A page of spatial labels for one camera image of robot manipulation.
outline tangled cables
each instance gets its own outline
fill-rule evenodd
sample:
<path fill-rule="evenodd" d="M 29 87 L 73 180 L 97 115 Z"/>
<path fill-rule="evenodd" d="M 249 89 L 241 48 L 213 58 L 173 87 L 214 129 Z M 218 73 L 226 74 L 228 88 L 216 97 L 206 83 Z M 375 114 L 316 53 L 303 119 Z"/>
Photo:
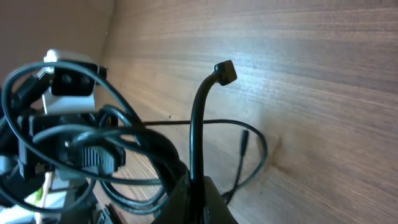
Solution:
<path fill-rule="evenodd" d="M 107 90 L 111 96 L 119 103 L 121 109 L 106 105 L 102 107 L 97 115 L 96 115 L 96 126 L 85 126 L 81 124 L 66 124 L 59 125 L 52 128 L 45 129 L 34 136 L 29 136 L 27 133 L 24 133 L 22 129 L 19 127 L 17 123 L 17 115 L 12 113 L 11 100 L 12 100 L 12 87 L 15 82 L 22 78 L 25 74 L 29 72 L 33 72 L 40 68 L 44 67 L 57 67 L 68 70 L 73 70 L 79 72 L 80 74 L 86 75 L 92 79 L 99 85 L 101 85 L 105 90 Z M 200 110 L 204 109 L 203 105 L 195 106 L 197 99 L 195 99 L 193 106 L 193 114 L 194 110 L 199 107 Z M 10 191 L 4 186 L 3 183 L 0 182 L 0 194 L 6 197 L 12 203 L 21 206 L 22 208 L 26 208 L 33 212 L 40 213 L 62 213 L 67 210 L 71 210 L 75 208 L 79 203 L 86 199 L 90 192 L 93 190 L 93 187 L 98 180 L 101 187 L 105 191 L 106 195 L 119 207 L 122 209 L 129 211 L 135 214 L 150 214 L 154 213 L 162 208 L 163 205 L 168 201 L 168 196 L 173 192 L 174 187 L 176 186 L 178 180 L 188 172 L 191 173 L 192 177 L 192 165 L 191 171 L 188 170 L 186 165 L 180 160 L 178 156 L 178 152 L 172 142 L 167 139 L 164 135 L 153 131 L 151 129 L 147 129 L 146 126 L 155 126 L 155 125 L 183 125 L 183 124 L 191 124 L 193 126 L 195 122 L 191 121 L 148 121 L 143 122 L 138 117 L 133 108 L 127 103 L 127 101 L 121 96 L 121 94 L 105 79 L 95 75 L 89 69 L 76 65 L 74 63 L 68 62 L 50 62 L 50 63 L 32 63 L 29 65 L 25 65 L 15 71 L 13 71 L 8 79 L 5 81 L 2 95 L 1 95 L 1 105 L 4 111 L 5 120 L 8 122 L 9 127 L 12 132 L 17 136 L 20 140 L 19 144 L 25 144 L 26 147 L 32 151 L 39 158 L 44 161 L 53 164 L 56 167 L 62 168 L 64 170 L 74 172 L 76 174 L 81 175 L 83 178 L 90 178 L 90 184 L 83 193 L 83 195 L 72 205 L 67 208 L 39 208 L 25 201 L 17 198 L 15 195 L 11 194 Z M 110 116 L 117 117 L 122 123 L 123 127 L 107 127 L 106 121 Z M 235 124 L 242 126 L 252 132 L 254 132 L 259 140 L 262 143 L 262 147 L 264 152 L 262 153 L 262 157 L 258 166 L 251 172 L 251 174 L 246 177 L 243 181 L 240 181 L 241 170 L 243 166 L 243 157 L 246 152 L 246 144 L 248 140 L 248 132 L 244 131 L 243 140 L 241 143 L 241 151 L 240 151 L 240 160 L 239 167 L 236 174 L 236 180 L 234 181 L 234 187 L 226 193 L 222 194 L 224 201 L 228 204 L 232 196 L 236 191 L 244 187 L 248 184 L 248 182 L 254 178 L 254 176 L 259 172 L 259 170 L 264 166 L 266 157 L 267 157 L 267 143 L 265 137 L 254 127 L 240 122 L 233 121 L 228 119 L 212 119 L 212 120 L 203 120 L 203 113 L 201 114 L 201 119 L 199 115 L 198 119 L 199 124 L 202 126 L 198 126 L 191 128 L 191 143 L 192 138 L 202 138 L 203 132 L 203 124 Z M 54 159 L 46 154 L 44 154 L 40 150 L 40 143 L 45 141 L 46 139 L 50 139 L 56 137 L 59 134 L 70 133 L 73 136 L 70 144 L 71 147 L 83 147 L 89 146 L 91 142 L 102 139 L 104 141 L 109 142 L 117 147 L 124 148 L 125 150 L 134 151 L 145 155 L 149 158 L 151 164 L 154 166 L 154 169 L 159 176 L 159 179 L 120 179 L 111 177 L 110 175 L 97 175 L 92 172 L 88 172 L 86 170 L 82 170 L 78 167 L 67 164 L 63 161 L 59 161 Z M 122 135 L 129 135 L 134 138 L 135 141 L 128 141 L 122 139 Z M 200 158 L 195 158 L 197 161 L 202 164 L 202 172 L 203 172 L 203 156 Z M 111 183 L 114 184 L 123 184 L 123 185 L 161 185 L 162 187 L 159 191 L 148 200 L 133 200 L 131 198 L 127 198 L 120 194 Z"/>

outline wooden surface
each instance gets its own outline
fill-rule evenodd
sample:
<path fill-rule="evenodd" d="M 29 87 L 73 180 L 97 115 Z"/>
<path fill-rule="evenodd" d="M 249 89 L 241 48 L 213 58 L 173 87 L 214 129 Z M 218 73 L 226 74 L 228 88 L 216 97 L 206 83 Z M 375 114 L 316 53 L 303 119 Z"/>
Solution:
<path fill-rule="evenodd" d="M 143 120 L 188 119 L 214 64 L 205 118 L 259 128 L 269 165 L 229 206 L 240 223 L 398 222 L 398 2 L 118 1 L 104 51 L 110 82 Z M 102 103 L 113 102 L 98 91 Z M 188 126 L 156 128 L 188 159 Z M 240 131 L 205 128 L 205 173 L 220 191 L 238 166 Z M 247 175 L 259 159 L 251 135 Z M 129 154 L 120 172 L 154 176 Z M 130 197 L 151 188 L 123 187 Z M 101 203 L 107 198 L 97 189 Z M 121 212 L 127 223 L 152 218 Z"/>

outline black cable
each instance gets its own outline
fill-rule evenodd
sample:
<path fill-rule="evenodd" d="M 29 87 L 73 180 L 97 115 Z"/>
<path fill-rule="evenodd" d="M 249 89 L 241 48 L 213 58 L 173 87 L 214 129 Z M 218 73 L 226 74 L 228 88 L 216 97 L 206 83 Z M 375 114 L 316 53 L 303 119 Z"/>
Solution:
<path fill-rule="evenodd" d="M 190 124 L 190 121 L 144 121 L 144 125 L 146 126 L 153 126 L 153 125 L 183 125 L 183 124 Z M 246 124 L 241 121 L 234 121 L 230 119 L 210 119 L 210 120 L 204 120 L 203 124 L 235 124 L 242 126 L 244 128 L 247 128 L 248 130 L 254 132 L 260 139 L 261 145 L 262 145 L 262 157 L 260 158 L 260 162 L 257 165 L 257 167 L 251 172 L 251 174 L 244 180 L 242 181 L 236 190 L 241 189 L 242 187 L 246 186 L 251 179 L 253 179 L 256 174 L 264 167 L 266 164 L 266 159 L 268 155 L 268 147 L 267 147 L 267 141 L 264 135 L 257 130 L 255 127 L 251 126 L 250 124 Z"/>
<path fill-rule="evenodd" d="M 92 71 L 90 71 L 87 68 L 81 67 L 79 65 L 75 65 L 73 63 L 68 63 L 68 62 L 37 62 L 37 63 L 32 63 L 29 65 L 22 66 L 18 68 L 17 70 L 14 70 L 4 83 L 3 89 L 2 89 L 2 95 L 1 95 L 1 104 L 3 107 L 3 112 L 4 116 L 7 119 L 7 122 L 11 128 L 11 130 L 14 132 L 14 134 L 18 137 L 19 140 L 21 140 L 29 150 L 31 150 L 34 154 L 39 156 L 41 159 L 48 161 L 49 163 L 65 169 L 69 172 L 75 172 L 77 174 L 80 174 L 85 177 L 89 177 L 92 179 L 96 180 L 101 180 L 101 181 L 106 181 L 106 182 L 113 182 L 116 184 L 124 184 L 124 185 L 153 185 L 154 180 L 127 180 L 127 179 L 120 179 L 120 178 L 115 178 L 115 177 L 108 177 L 108 176 L 100 176 L 93 174 L 91 172 L 77 169 L 69 164 L 66 164 L 61 161 L 57 161 L 44 153 L 42 153 L 39 149 L 36 148 L 36 146 L 33 144 L 31 138 L 26 135 L 25 133 L 22 132 L 21 128 L 19 127 L 17 123 L 16 117 L 14 117 L 11 113 L 11 95 L 12 95 L 12 86 L 15 84 L 18 79 L 22 78 L 26 73 L 33 72 L 34 70 L 38 70 L 43 67 L 57 67 L 57 68 L 64 68 L 64 69 L 69 69 L 69 70 L 74 70 L 76 72 L 80 72 L 84 75 L 89 76 L 90 78 L 93 78 L 96 82 L 98 82 L 103 88 L 108 90 L 110 94 L 115 98 L 115 100 L 125 109 L 126 112 L 129 113 L 130 116 L 136 117 L 137 120 L 139 120 L 137 114 L 135 111 L 130 107 L 130 105 L 127 103 L 127 101 L 120 95 L 120 93 L 113 87 L 111 86 L 106 80 L 102 79 L 101 77 L 96 76 Z"/>
<path fill-rule="evenodd" d="M 149 158 L 152 165 L 154 166 L 155 171 L 158 173 L 160 180 L 150 179 L 150 180 L 130 180 L 130 179 L 119 179 L 111 176 L 103 176 L 103 175 L 96 175 L 91 172 L 81 170 L 79 168 L 70 166 L 64 162 L 57 161 L 45 154 L 41 153 L 39 150 L 39 145 L 37 144 L 39 141 L 43 141 L 47 138 L 51 138 L 52 136 L 56 136 L 68 130 L 66 126 L 57 126 L 52 129 L 47 129 L 47 132 L 41 132 L 34 137 L 30 137 L 29 135 L 22 132 L 20 129 L 17 121 L 16 116 L 14 116 L 11 112 L 11 95 L 12 95 L 12 86 L 15 84 L 18 79 L 24 76 L 28 72 L 32 72 L 42 67 L 57 67 L 57 68 L 64 68 L 69 70 L 74 70 L 76 72 L 80 72 L 83 75 L 89 76 L 90 78 L 94 79 L 95 82 L 103 86 L 103 88 L 113 96 L 113 98 L 121 105 L 122 109 L 115 108 L 113 106 L 104 106 L 98 111 L 98 115 L 96 120 L 98 122 L 97 127 L 85 127 L 80 128 L 78 131 L 76 128 L 70 128 L 69 131 L 76 132 L 72 140 L 72 146 L 79 146 L 82 144 L 90 144 L 91 141 L 95 139 L 104 139 L 112 144 L 123 147 L 128 150 L 132 150 L 138 153 L 141 153 Z M 205 92 L 208 92 L 210 86 L 217 81 L 215 76 L 208 77 L 207 84 L 203 86 Z M 204 101 L 203 98 L 198 100 L 201 103 L 194 103 L 194 110 L 197 108 L 198 111 L 204 108 Z M 171 191 L 174 189 L 179 177 L 184 175 L 187 171 L 185 164 L 179 160 L 178 152 L 174 145 L 163 135 L 157 133 L 153 130 L 146 129 L 145 126 L 150 125 L 176 125 L 176 124 L 190 124 L 191 121 L 149 121 L 149 122 L 142 122 L 136 112 L 131 108 L 131 106 L 127 103 L 127 101 L 117 92 L 117 90 L 111 86 L 106 80 L 102 79 L 101 77 L 96 76 L 90 70 L 85 69 L 79 65 L 68 63 L 68 62 L 51 62 L 51 63 L 33 63 L 30 65 L 23 66 L 18 70 L 13 71 L 8 80 L 6 80 L 1 95 L 1 105 L 4 111 L 5 120 L 8 122 L 9 127 L 11 128 L 12 132 L 27 146 L 29 150 L 31 150 L 34 154 L 39 156 L 41 159 L 61 168 L 65 169 L 70 172 L 74 172 L 76 174 L 80 174 L 83 177 L 89 177 L 92 179 L 90 184 L 95 180 L 100 180 L 101 187 L 104 189 L 106 195 L 117 205 L 121 208 L 137 214 L 148 214 L 156 212 L 160 209 L 168 200 L 167 195 L 171 194 Z M 265 137 L 254 127 L 242 123 L 240 121 L 233 121 L 227 119 L 216 119 L 216 120 L 208 120 L 203 121 L 203 114 L 199 112 L 199 115 L 195 115 L 193 113 L 193 117 L 196 117 L 194 121 L 192 121 L 191 125 L 191 138 L 196 139 L 192 142 L 201 142 L 203 138 L 203 124 L 215 124 L 215 123 L 229 123 L 229 124 L 237 124 L 243 126 L 259 136 L 259 139 L 263 145 L 263 156 L 260 160 L 259 165 L 257 168 L 240 184 L 239 176 L 241 172 L 241 166 L 243 163 L 243 156 L 241 156 L 237 180 L 235 181 L 234 188 L 229 192 L 226 192 L 223 195 L 228 197 L 232 197 L 232 195 L 242 187 L 244 187 L 261 169 L 265 164 L 265 159 L 267 157 L 267 144 Z M 116 116 L 119 120 L 123 122 L 125 127 L 119 128 L 109 128 L 105 127 L 105 123 L 110 116 Z M 127 141 L 120 138 L 120 135 L 128 134 L 134 137 L 136 140 L 135 142 Z M 197 174 L 203 176 L 203 172 L 200 172 L 200 166 Z M 163 188 L 161 188 L 152 198 L 148 200 L 133 200 L 121 195 L 117 190 L 111 185 L 112 183 L 115 184 L 125 184 L 125 185 L 156 185 L 162 184 Z M 26 204 L 25 202 L 18 201 L 7 189 L 2 188 L 0 183 L 0 194 L 4 195 L 7 199 L 9 199 L 14 204 L 20 205 L 26 209 L 41 212 L 41 213 L 53 213 L 53 211 L 63 211 L 65 208 L 61 208 L 60 210 L 49 210 L 46 208 L 37 208 L 35 206 Z"/>

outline cable connector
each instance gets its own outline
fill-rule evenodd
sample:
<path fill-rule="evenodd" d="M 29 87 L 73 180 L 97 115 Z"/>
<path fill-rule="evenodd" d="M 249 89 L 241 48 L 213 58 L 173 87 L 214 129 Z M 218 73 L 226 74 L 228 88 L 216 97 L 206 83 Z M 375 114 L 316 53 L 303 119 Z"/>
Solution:
<path fill-rule="evenodd" d="M 238 78 L 231 60 L 216 64 L 214 66 L 214 73 L 219 75 L 220 79 L 218 82 L 222 86 L 228 85 Z"/>
<path fill-rule="evenodd" d="M 246 153 L 246 149 L 248 148 L 248 141 L 249 141 L 249 131 L 243 130 L 242 131 L 242 139 L 241 139 L 241 151 L 240 156 L 244 157 Z"/>

